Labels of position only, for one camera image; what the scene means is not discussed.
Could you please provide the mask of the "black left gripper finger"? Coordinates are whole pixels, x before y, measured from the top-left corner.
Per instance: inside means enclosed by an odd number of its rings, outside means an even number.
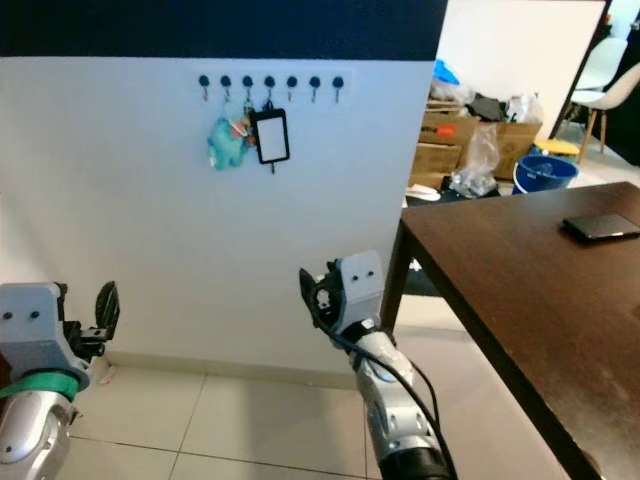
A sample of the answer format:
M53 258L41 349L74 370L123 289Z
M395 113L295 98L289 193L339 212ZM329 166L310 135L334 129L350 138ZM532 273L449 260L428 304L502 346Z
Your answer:
M114 337L120 314L122 308L119 289L115 282L106 282L97 293L95 301L95 325L101 332L101 338Z

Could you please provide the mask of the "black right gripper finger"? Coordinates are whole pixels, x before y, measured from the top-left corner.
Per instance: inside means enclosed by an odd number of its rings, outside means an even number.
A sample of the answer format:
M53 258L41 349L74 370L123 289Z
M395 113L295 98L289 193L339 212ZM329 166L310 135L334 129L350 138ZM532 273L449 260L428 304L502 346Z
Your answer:
M298 270L300 293L303 303L310 312L312 325L316 329L333 329L337 321L337 311L332 306L333 282L328 274L315 276L310 271Z

